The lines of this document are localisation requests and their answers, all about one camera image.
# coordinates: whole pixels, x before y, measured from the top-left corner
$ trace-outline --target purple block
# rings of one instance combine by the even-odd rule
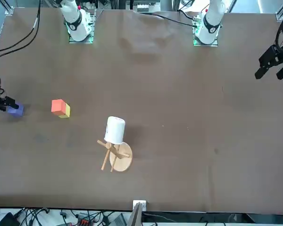
[[[18,103],[18,102],[16,102],[16,105],[19,106],[18,109],[15,109],[15,108],[8,106],[7,112],[14,117],[22,117],[23,111],[24,111],[24,106],[22,104]]]

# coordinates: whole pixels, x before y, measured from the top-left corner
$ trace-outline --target round wooden base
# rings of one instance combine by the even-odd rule
[[[129,158],[126,158],[126,157],[124,157],[122,159],[117,158],[117,160],[116,160],[116,162],[114,164],[113,170],[119,171],[119,172],[123,172],[126,169],[128,169],[129,166],[132,163],[132,150],[131,150],[131,147],[127,143],[123,142],[122,144],[119,145],[118,153],[130,155]],[[115,155],[110,152],[109,160],[110,160],[111,166],[113,165],[114,158],[115,158]]]

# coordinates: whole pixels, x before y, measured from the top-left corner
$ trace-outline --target cube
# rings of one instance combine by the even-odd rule
[[[62,99],[52,100],[51,112],[60,118],[70,117],[70,106],[66,104]]]
[[[16,105],[18,105],[18,109],[12,108],[10,106],[7,107],[7,113],[11,114],[14,117],[22,117],[24,112],[24,106],[16,101]]]

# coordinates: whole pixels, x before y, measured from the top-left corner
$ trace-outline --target brown table surface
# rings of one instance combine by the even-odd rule
[[[31,29],[35,8],[7,17],[0,48]],[[178,13],[165,13],[173,19]],[[226,14],[219,47],[191,27],[106,10],[95,41],[68,44],[59,9],[35,41],[0,58],[2,87],[25,115],[0,114],[0,206],[283,214],[283,81],[254,77],[274,15]],[[69,119],[50,112],[64,99]],[[128,171],[101,171],[107,118],[126,121]]]

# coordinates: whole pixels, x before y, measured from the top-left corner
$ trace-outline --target cable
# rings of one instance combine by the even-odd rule
[[[88,213],[88,218],[89,218],[89,221],[88,221],[88,226],[90,226],[90,215],[89,215],[89,210],[87,210],[87,213]]]
[[[38,31],[39,31],[40,14],[41,14],[41,0],[39,0],[38,13],[37,13],[37,18],[36,18],[36,20],[38,20],[37,31],[36,31],[35,35],[33,36],[33,38],[32,38],[27,44],[25,44],[24,46],[19,47],[19,48],[14,49],[14,50],[11,50],[11,51],[9,51],[9,52],[7,52],[7,53],[3,53],[3,54],[0,55],[0,57],[5,56],[5,55],[10,54],[10,53],[14,53],[14,52],[19,51],[19,50],[22,50],[22,49],[24,49],[25,47],[29,46],[29,45],[33,42],[33,40],[36,38],[36,36],[37,36],[37,34],[38,34]]]
[[[26,223],[26,226],[28,226],[28,224],[27,224],[27,217],[28,217],[27,213],[28,213],[28,209],[26,210],[26,214],[25,214],[25,223]]]
[[[65,225],[67,226],[67,223],[66,223],[66,221],[65,221],[65,218],[62,216],[62,218],[63,218],[63,221],[64,221],[64,223],[65,223]]]
[[[22,41],[24,41],[25,39],[28,38],[29,35],[31,35],[31,33],[33,33],[33,30],[34,30],[34,27],[33,27],[32,30],[31,30],[23,39],[21,39],[19,42],[15,43],[14,45],[12,45],[12,46],[10,46],[10,47],[0,49],[0,52],[1,52],[1,51],[5,51],[5,50],[8,50],[8,49],[10,49],[10,48],[13,48],[14,46],[16,46],[16,45],[18,45],[19,43],[21,43]]]
[[[187,6],[191,1],[193,1],[193,0],[190,0],[190,1],[188,1],[187,3],[185,3],[185,5],[182,6],[178,11],[182,10],[182,9],[183,9],[185,6]]]
[[[169,219],[169,218],[166,218],[166,217],[164,217],[164,216],[155,215],[155,214],[149,214],[149,213],[143,213],[143,214],[146,215],[146,216],[154,216],[154,217],[164,218],[164,219],[166,219],[166,220],[168,220],[168,221],[172,221],[172,222],[177,223],[176,221],[174,221],[174,220],[172,220],[172,219]]]
[[[152,14],[152,13],[143,13],[143,14],[146,14],[146,15],[152,15],[152,16],[158,16],[158,17],[161,17],[161,18],[163,18],[163,19],[173,21],[173,22],[175,22],[175,23],[179,23],[179,24],[183,24],[183,25],[186,25],[186,26],[190,26],[190,27],[197,28],[197,26],[196,26],[196,25],[182,23],[182,22],[179,22],[179,21],[176,21],[176,20],[172,20],[172,19],[170,19],[170,18],[168,18],[168,17],[161,16],[161,15],[158,15],[158,14]]]
[[[109,217],[111,214],[115,213],[115,211],[112,211],[111,213],[109,213],[106,217]]]
[[[100,17],[100,15],[102,14],[103,11],[104,11],[104,9],[100,12],[99,16],[95,19],[95,21],[98,20],[98,18]]]
[[[32,218],[31,218],[31,220],[34,222],[34,220],[36,219],[37,222],[38,222],[38,224],[39,224],[39,226],[42,226],[42,224],[39,222],[38,214],[41,213],[43,210],[40,210],[39,212],[38,212],[38,210],[34,210],[34,211],[35,211],[35,215],[33,214],[33,212],[32,212],[31,210],[29,210],[29,211],[30,211],[31,214],[33,215]]]
[[[73,210],[70,210],[70,212],[75,216],[75,218],[78,218],[78,215],[75,214],[75,213],[73,212]]]
[[[181,9],[180,9],[178,12],[183,13],[186,18],[188,18],[188,19],[190,19],[190,20],[194,20],[193,17],[188,16],[188,15],[187,15],[185,12],[183,12]]]
[[[207,4],[207,5],[205,6],[205,8],[208,7],[208,6],[209,6],[209,4]],[[205,8],[203,8],[200,12],[202,12]]]

